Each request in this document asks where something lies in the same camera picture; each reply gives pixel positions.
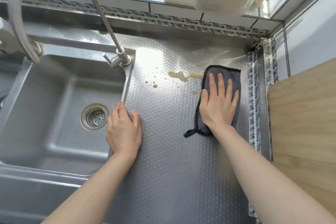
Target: sink faucet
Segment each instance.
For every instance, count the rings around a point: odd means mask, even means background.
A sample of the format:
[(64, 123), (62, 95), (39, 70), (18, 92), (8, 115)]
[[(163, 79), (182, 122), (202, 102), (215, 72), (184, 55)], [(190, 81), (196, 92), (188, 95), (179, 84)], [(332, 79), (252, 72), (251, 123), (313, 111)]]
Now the sink faucet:
[[(92, 0), (95, 5), (100, 17), (103, 20), (103, 23), (109, 32), (114, 44), (117, 47), (116, 53), (118, 54), (113, 59), (107, 58), (106, 55), (103, 55), (104, 58), (108, 61), (112, 68), (116, 68), (119, 65), (127, 66), (131, 63), (131, 58), (125, 53), (125, 49), (120, 46), (114, 32), (98, 2), (98, 0)], [(38, 42), (28, 39), (22, 19), (22, 10), (21, 10), (21, 0), (8, 0), (8, 14), (11, 25), (17, 36), (23, 50), (26, 52), (27, 56), (35, 63), (39, 62), (39, 56), (43, 53), (43, 49)]]

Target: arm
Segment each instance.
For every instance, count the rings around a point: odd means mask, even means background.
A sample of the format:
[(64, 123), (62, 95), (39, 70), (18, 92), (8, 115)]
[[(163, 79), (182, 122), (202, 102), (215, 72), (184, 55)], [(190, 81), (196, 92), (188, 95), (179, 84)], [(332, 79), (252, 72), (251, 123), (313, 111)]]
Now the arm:
[(106, 140), (114, 154), (86, 183), (61, 204), (43, 224), (101, 224), (119, 184), (133, 165), (141, 145), (140, 116), (129, 119), (124, 103), (108, 116)]
[(232, 81), (225, 93), (218, 75), (218, 89), (210, 75), (210, 96), (202, 91), (200, 114), (225, 149), (237, 179), (264, 224), (336, 224), (336, 219), (313, 197), (256, 152), (230, 125), (239, 92), (232, 100)]

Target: spill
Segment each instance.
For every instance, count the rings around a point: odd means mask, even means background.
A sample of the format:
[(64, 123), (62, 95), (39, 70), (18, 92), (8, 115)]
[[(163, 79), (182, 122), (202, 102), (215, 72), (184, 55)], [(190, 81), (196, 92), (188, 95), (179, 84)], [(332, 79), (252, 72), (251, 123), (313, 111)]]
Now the spill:
[(194, 71), (191, 71), (190, 74), (189, 74), (189, 77), (202, 80), (203, 77), (204, 77), (204, 74), (201, 74), (201, 73), (199, 74), (199, 73), (196, 73)]
[(179, 71), (178, 73), (175, 73), (173, 71), (169, 71), (168, 75), (172, 78), (178, 78), (182, 82), (188, 82), (189, 81), (189, 79), (184, 76), (182, 71)]

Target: stainless steel countertop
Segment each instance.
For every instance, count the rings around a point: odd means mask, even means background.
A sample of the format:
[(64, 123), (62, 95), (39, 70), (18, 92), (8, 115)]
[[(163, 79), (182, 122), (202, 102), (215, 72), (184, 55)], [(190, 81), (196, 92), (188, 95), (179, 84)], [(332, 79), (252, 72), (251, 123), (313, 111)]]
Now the stainless steel countertop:
[[(112, 44), (109, 35), (93, 30), (27, 23), (26, 31), (37, 38), (76, 40), (83, 45)], [(217, 141), (200, 135), (183, 137), (194, 126), (199, 95), (193, 92), (200, 92), (201, 80), (184, 83), (168, 75), (180, 70), (185, 75), (203, 73), (211, 64), (241, 69), (237, 131), (248, 141), (247, 51), (186, 40), (116, 36), (121, 46), (136, 49), (126, 106), (141, 115), (143, 144), (105, 223), (255, 223), (237, 180), (222, 171), (228, 160)], [(0, 222), (40, 223), (86, 179), (12, 171), (0, 165)]]

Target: gray cleaning cloth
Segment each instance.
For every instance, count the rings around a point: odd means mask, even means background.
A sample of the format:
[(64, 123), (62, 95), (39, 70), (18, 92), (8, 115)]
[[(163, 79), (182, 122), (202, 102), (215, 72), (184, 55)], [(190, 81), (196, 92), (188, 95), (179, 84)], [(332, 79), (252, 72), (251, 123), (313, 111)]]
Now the gray cleaning cloth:
[[(222, 73), (223, 78), (224, 78), (224, 85), (225, 85), (225, 92), (228, 87), (228, 80), (232, 79), (233, 82), (233, 94), (232, 98), (234, 97), (234, 94), (236, 90), (239, 90), (239, 100), (236, 108), (236, 113), (233, 117), (232, 121), (232, 126), (236, 128), (237, 126), (237, 121), (238, 121), (238, 113), (239, 113), (239, 106), (240, 106), (240, 95), (241, 95), (241, 83), (240, 83), (240, 70), (239, 69), (234, 69), (234, 68), (229, 68), (229, 67), (224, 67), (224, 66), (219, 66), (219, 65), (211, 65), (208, 66), (207, 69), (204, 72), (204, 77), (202, 81), (202, 89), (206, 89), (209, 92), (209, 75), (213, 74), (215, 77), (216, 81), (216, 86), (218, 88), (218, 74)], [(212, 133), (210, 129), (202, 122), (202, 118), (200, 115), (200, 104), (201, 104), (201, 98), (199, 98), (197, 108), (196, 108), (196, 114), (195, 114), (195, 128), (188, 130), (185, 134), (184, 137), (190, 137), (195, 133), (199, 133), (203, 136), (211, 136)]]

